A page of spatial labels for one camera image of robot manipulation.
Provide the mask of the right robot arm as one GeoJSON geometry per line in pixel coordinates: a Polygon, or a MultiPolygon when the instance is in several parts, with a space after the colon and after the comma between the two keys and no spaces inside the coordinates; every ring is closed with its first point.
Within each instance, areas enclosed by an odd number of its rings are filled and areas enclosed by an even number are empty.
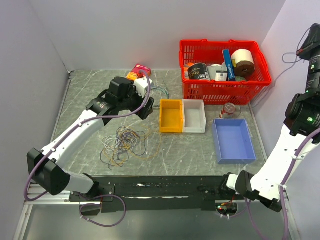
{"type": "Polygon", "coordinates": [[[218,187],[223,199],[233,195],[259,201],[279,213],[285,208],[286,184],[301,161],[320,145],[320,25],[314,23],[296,56],[307,61],[304,93],[288,104],[279,139],[257,174],[227,173],[218,187]]]}

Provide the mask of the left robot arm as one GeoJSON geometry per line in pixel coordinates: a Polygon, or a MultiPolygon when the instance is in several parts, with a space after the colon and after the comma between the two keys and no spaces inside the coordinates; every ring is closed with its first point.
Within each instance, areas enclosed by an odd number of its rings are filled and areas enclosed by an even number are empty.
{"type": "Polygon", "coordinates": [[[87,173],[67,171],[65,166],[77,149],[122,111],[145,120],[153,112],[154,99],[150,96],[153,81],[148,77],[131,81],[115,77],[108,89],[92,99],[77,120],[58,138],[41,150],[32,148],[27,153],[29,177],[26,186],[34,181],[46,193],[56,196],[63,191],[80,193],[87,201],[99,195],[99,182],[87,173]]]}

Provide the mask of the pink orange small box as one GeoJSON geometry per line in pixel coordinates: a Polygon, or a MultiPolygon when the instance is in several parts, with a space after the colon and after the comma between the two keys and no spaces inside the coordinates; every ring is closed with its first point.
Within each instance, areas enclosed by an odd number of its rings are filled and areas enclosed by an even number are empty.
{"type": "Polygon", "coordinates": [[[135,81],[136,79],[141,79],[144,78],[146,75],[150,76],[151,75],[151,69],[141,65],[141,64],[136,64],[134,68],[127,74],[126,78],[135,81]]]}

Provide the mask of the yellow plastic bin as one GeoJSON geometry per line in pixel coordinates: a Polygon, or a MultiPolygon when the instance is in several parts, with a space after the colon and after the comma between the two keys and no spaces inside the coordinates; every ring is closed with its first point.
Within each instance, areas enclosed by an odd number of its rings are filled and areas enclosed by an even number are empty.
{"type": "Polygon", "coordinates": [[[159,105],[159,132],[183,132],[183,102],[181,99],[161,99],[159,105]]]}

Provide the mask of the white plastic bin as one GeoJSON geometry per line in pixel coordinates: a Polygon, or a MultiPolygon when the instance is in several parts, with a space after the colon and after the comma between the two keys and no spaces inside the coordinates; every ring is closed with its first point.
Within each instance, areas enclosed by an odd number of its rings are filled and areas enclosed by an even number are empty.
{"type": "Polygon", "coordinates": [[[206,113],[203,100],[183,99],[183,126],[182,132],[188,134],[204,134],[206,132],[206,113]]]}

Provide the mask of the black labelled can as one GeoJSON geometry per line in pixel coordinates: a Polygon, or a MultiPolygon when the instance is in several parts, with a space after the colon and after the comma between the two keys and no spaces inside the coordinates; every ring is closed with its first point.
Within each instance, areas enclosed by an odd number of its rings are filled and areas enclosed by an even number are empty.
{"type": "Polygon", "coordinates": [[[190,80],[210,80],[208,67],[205,63],[195,63],[187,69],[190,80]]]}

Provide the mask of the white paper roll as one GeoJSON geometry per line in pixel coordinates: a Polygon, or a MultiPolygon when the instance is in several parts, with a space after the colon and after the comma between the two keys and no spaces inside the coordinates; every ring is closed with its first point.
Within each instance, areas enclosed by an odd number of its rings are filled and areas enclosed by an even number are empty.
{"type": "Polygon", "coordinates": [[[254,64],[254,59],[251,51],[247,49],[238,49],[231,55],[232,65],[237,66],[240,62],[249,62],[254,64]]]}

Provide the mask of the red plastic shopping basket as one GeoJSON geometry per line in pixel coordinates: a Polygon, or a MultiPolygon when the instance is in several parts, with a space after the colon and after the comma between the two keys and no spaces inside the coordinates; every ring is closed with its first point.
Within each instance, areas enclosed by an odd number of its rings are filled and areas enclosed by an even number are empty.
{"type": "Polygon", "coordinates": [[[250,40],[183,39],[179,65],[183,98],[206,105],[247,105],[272,82],[258,43],[250,40]]]}

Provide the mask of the blue tall box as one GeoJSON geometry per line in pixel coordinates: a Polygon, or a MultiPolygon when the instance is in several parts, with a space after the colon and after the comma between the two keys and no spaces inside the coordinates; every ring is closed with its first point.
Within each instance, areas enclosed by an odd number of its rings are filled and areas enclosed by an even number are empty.
{"type": "Polygon", "coordinates": [[[227,68],[227,77],[230,82],[235,82],[236,81],[236,76],[234,73],[234,67],[232,63],[232,59],[230,56],[230,51],[229,49],[223,49],[222,50],[222,55],[225,63],[225,67],[227,68]]]}

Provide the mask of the white labelled container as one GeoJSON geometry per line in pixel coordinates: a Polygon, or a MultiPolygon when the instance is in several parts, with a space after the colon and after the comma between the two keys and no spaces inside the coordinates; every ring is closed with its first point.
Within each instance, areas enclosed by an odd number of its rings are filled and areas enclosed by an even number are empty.
{"type": "Polygon", "coordinates": [[[220,64],[212,64],[207,67],[208,74],[212,81],[226,82],[228,78],[227,68],[220,64]]]}

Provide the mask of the red soda can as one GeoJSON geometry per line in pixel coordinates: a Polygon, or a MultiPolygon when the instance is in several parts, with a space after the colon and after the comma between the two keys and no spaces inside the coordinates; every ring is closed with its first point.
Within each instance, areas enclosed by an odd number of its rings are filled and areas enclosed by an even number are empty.
{"type": "Polygon", "coordinates": [[[233,103],[227,102],[221,109],[219,118],[232,119],[236,113],[236,106],[233,103]]]}

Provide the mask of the blue plastic tray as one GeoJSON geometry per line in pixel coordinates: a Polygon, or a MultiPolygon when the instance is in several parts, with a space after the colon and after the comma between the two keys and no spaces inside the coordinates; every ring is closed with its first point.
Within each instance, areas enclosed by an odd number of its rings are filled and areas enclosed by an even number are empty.
{"type": "Polygon", "coordinates": [[[212,123],[212,134],[218,164],[251,164],[256,161],[245,119],[216,118],[212,123]]]}

